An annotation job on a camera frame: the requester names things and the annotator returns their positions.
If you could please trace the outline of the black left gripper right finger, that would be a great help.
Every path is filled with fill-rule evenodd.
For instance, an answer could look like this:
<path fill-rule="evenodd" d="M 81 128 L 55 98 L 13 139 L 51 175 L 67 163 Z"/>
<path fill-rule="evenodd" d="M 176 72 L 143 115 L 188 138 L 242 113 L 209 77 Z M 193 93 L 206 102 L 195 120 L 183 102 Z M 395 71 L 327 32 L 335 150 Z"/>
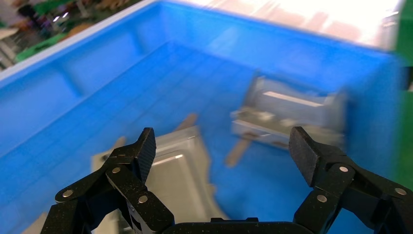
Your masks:
<path fill-rule="evenodd" d="M 295 223 L 325 234 L 347 210 L 376 234 L 412 233 L 410 189 L 363 169 L 338 147 L 314 141 L 302 127 L 292 128 L 289 152 L 312 188 L 294 214 Z"/>

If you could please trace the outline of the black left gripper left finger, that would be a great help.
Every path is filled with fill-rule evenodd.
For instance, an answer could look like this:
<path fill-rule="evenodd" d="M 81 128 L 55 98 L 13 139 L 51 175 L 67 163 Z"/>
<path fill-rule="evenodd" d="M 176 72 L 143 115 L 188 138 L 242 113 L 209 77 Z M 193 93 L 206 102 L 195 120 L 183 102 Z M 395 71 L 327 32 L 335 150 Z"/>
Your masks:
<path fill-rule="evenodd" d="M 114 149 L 98 170 L 56 194 L 41 233 L 90 234 L 115 210 L 136 234 L 174 225 L 172 212 L 145 185 L 155 152 L 154 130 L 144 128 L 135 143 Z"/>

